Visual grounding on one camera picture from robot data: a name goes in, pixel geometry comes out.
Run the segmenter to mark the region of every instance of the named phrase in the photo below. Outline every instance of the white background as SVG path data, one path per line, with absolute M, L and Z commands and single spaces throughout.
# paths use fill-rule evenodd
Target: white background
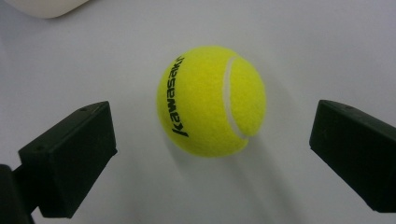
M 72 219 L 36 223 L 395 223 L 309 147 L 318 100 L 396 125 L 394 0 L 94 0 L 60 18 L 0 1 L 0 163 L 84 105 L 109 101 L 119 154 Z M 222 45 L 265 81 L 248 147 L 194 157 L 164 135 L 155 96 L 180 53 Z

